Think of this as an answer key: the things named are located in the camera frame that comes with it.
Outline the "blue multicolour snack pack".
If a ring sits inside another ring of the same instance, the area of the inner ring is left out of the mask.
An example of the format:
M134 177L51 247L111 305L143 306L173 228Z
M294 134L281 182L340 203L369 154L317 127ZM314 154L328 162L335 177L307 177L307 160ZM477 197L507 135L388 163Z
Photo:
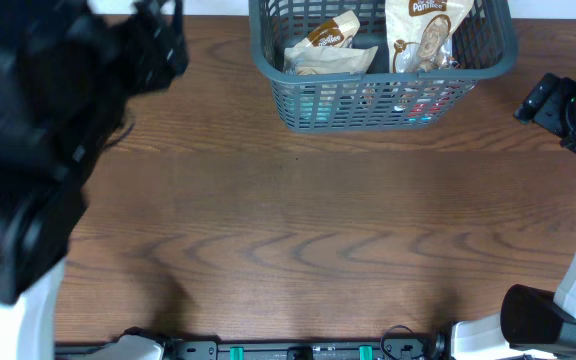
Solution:
M432 80L402 83L393 90L393 113L404 124L436 122L476 85L476 81Z

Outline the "mint green snack packet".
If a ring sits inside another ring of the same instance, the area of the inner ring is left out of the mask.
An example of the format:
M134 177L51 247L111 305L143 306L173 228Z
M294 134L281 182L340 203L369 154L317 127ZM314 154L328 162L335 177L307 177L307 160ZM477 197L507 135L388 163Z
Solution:
M334 90L307 90L301 93L295 102L299 123L304 126L306 123L327 121L333 112L335 95Z

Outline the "beige brown snack bag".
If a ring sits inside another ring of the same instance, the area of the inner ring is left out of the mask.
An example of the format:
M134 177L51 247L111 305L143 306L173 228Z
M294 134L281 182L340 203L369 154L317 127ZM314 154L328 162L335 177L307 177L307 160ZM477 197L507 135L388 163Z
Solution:
M378 51L337 47L292 47L284 52L283 72L289 75L351 75L366 73Z
M473 4L473 0L386 0L389 72L453 67L452 35Z

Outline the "beige snack bag top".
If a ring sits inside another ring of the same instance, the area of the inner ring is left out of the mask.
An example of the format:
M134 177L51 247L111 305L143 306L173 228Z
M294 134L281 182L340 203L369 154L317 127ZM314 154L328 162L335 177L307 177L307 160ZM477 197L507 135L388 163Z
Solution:
M359 28L359 19L352 10L348 10L315 28L299 45L348 48Z

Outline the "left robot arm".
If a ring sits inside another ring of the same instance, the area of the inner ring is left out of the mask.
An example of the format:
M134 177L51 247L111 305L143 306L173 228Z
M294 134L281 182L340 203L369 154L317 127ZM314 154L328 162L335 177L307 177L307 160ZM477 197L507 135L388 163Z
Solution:
M51 359L83 188L130 132L133 97L186 71L183 4L111 24L85 1L0 0L0 359Z

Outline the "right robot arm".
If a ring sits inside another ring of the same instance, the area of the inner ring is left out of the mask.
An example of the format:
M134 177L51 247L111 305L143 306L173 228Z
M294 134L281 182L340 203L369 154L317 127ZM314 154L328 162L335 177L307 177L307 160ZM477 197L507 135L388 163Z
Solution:
M576 82L552 73L533 88L514 116L557 136L576 154ZM553 292L512 286L494 315L452 325L439 334L440 359L576 359L576 252Z

